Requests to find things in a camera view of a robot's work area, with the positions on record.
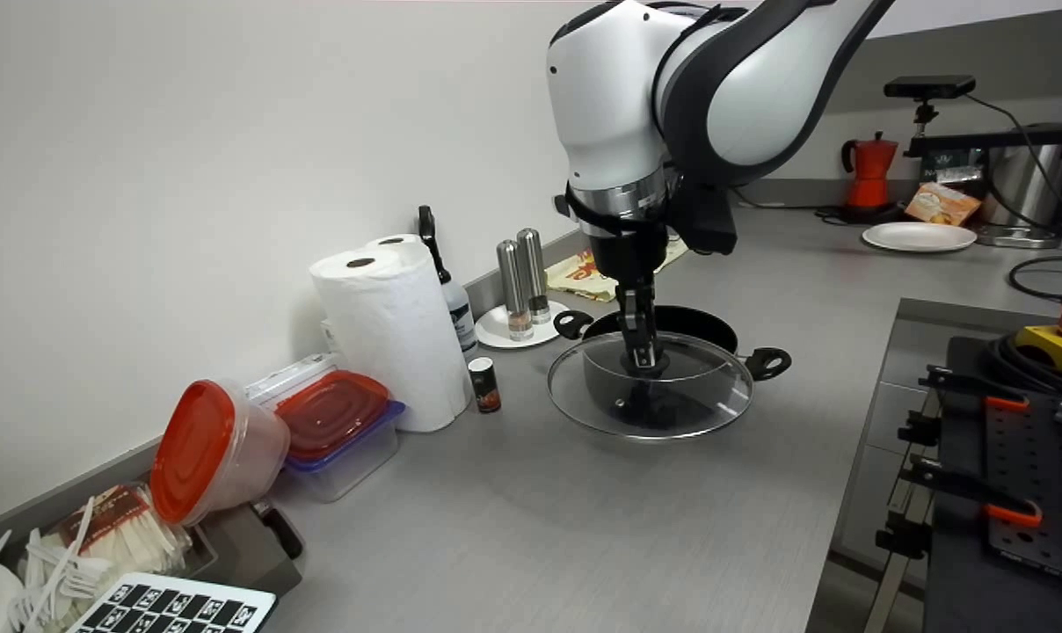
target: bottle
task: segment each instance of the bottle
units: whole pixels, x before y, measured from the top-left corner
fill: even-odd
[[[447,310],[450,310],[450,320],[454,320],[454,331],[458,331],[458,340],[462,340],[462,351],[466,354],[475,347],[475,320],[470,320],[466,293],[464,293],[464,283],[454,280],[454,273],[439,260],[439,248],[436,248],[436,218],[431,218],[431,208],[424,208],[424,203],[417,208],[417,240],[431,253],[439,293],[447,299]]]
[[[475,412],[491,416],[503,408],[499,384],[496,384],[496,363],[477,354],[466,363]]]

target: keyboard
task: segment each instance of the keyboard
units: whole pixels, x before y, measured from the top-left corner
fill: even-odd
[[[254,633],[274,594],[159,573],[123,573],[71,633]]]

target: paper towel roll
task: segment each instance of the paper towel roll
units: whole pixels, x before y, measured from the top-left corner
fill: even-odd
[[[401,429],[436,433],[464,412],[464,354],[417,240],[374,240],[318,260],[311,273],[340,363],[409,403]]]

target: frying pan handle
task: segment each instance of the frying pan handle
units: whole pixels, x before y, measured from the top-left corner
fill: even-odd
[[[265,528],[274,531],[279,546],[288,558],[300,558],[305,553],[305,540],[291,531],[288,517],[271,504],[254,504],[254,514]]]
[[[772,378],[790,368],[790,354],[783,347],[757,347],[750,351],[745,368],[751,378]]]
[[[856,139],[842,144],[842,164],[844,164],[844,173],[856,173],[851,150],[856,150]]]
[[[556,331],[568,340],[578,340],[586,326],[595,324],[595,317],[581,312],[581,310],[563,310],[556,317]]]

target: red kettle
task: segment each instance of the red kettle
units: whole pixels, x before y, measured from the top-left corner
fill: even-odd
[[[844,208],[851,214],[872,214],[872,210],[885,210],[888,208],[888,161],[892,161],[897,144],[884,139],[884,135],[877,135],[872,139],[847,139],[842,149],[842,164],[844,173],[856,173],[851,186],[847,186],[847,200]]]

